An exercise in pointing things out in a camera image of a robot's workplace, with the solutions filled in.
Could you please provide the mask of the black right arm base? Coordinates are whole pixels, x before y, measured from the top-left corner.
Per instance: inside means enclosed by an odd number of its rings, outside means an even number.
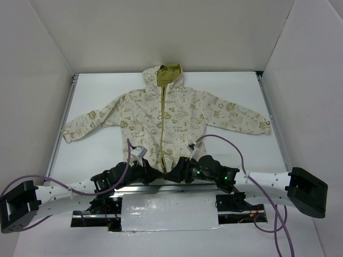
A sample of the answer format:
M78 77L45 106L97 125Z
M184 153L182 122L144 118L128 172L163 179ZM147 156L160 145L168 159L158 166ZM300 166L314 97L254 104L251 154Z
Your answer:
M264 210L264 205L251 205L246 202L245 193L235 192L233 194L217 194L215 196L215 207L217 211L231 211L242 213L244 211L259 212Z

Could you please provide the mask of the cream green printed hooded jacket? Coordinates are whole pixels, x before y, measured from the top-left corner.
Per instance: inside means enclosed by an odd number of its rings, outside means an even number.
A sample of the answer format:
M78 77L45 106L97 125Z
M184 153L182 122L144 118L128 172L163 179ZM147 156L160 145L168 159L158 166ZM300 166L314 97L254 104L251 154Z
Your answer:
M66 142L83 138L98 127L118 126L123 153L128 143L147 149L149 164L170 172L187 146L196 143L208 126L244 134L270 134L263 115L208 92L185 87L180 64L160 65L142 73L145 88L129 91L101 110L93 110L68 122Z

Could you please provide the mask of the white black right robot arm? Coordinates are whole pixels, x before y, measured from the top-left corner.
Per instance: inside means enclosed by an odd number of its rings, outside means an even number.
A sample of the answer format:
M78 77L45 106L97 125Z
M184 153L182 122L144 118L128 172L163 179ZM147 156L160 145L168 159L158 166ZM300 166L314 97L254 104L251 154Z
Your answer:
M314 218L326 214L327 183L299 167L282 173L244 172L221 165L210 155L198 161L181 157L164 179L187 184L195 180L215 183L219 190L234 193L233 203L238 209L273 202Z

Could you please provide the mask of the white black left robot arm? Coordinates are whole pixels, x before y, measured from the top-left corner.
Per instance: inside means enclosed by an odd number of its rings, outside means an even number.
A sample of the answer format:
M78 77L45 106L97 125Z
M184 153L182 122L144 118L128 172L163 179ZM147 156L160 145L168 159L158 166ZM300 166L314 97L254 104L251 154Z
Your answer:
M83 182L65 185L52 178L50 186L37 186L25 176L14 188L1 194L1 232L21 232L32 221L69 211L90 214L120 213L121 202L115 192L134 183L148 185L162 173L147 160L129 165L121 162L115 167Z

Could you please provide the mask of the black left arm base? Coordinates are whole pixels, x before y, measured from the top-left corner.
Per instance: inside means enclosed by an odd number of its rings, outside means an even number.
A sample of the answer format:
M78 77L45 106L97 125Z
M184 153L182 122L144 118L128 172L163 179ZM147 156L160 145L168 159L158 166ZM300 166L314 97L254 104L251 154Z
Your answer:
M110 232L122 231L122 196L97 196L85 211L84 224L103 226Z

